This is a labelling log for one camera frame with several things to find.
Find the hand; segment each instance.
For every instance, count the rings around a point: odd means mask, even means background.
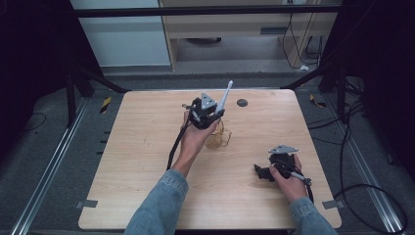
[[[301,163],[297,155],[294,155],[294,162],[296,164],[296,167],[298,169],[301,169]],[[275,181],[280,186],[281,191],[283,191],[284,195],[287,197],[290,203],[299,198],[308,196],[305,191],[304,183],[298,178],[293,176],[291,176],[288,179],[284,178],[283,176],[281,176],[278,169],[275,168],[273,165],[269,167],[269,171],[275,178]]]
[[[186,124],[188,116],[189,111],[186,111],[184,113],[182,127]],[[189,173],[190,166],[204,147],[205,141],[215,131],[218,124],[219,120],[216,120],[209,128],[203,130],[190,124],[181,139],[180,155],[171,168],[180,171],[186,177]]]

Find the gold wire object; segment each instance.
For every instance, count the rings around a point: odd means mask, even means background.
[[[205,145],[210,149],[226,147],[229,144],[231,135],[232,131],[225,129],[223,121],[221,120],[217,125],[215,131],[207,138]]]

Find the white pen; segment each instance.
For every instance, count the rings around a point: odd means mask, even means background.
[[[220,100],[219,105],[217,105],[216,110],[214,111],[215,114],[217,114],[219,111],[223,110],[223,107],[225,106],[226,98],[228,97],[228,93],[229,93],[229,90],[232,87],[232,84],[233,84],[233,81],[230,80],[229,83],[228,83],[228,88],[226,89],[225,94],[223,94],[222,100]]]

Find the white wall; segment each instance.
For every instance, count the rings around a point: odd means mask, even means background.
[[[71,0],[75,9],[158,7],[157,0]],[[79,19],[101,67],[169,66],[161,17]]]

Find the person's right arm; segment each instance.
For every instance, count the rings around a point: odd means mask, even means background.
[[[294,155],[294,160],[296,167],[301,169],[297,155]],[[273,165],[269,167],[269,170],[290,202],[290,211],[299,234],[338,234],[311,203],[301,180],[293,176],[288,179],[284,178]]]

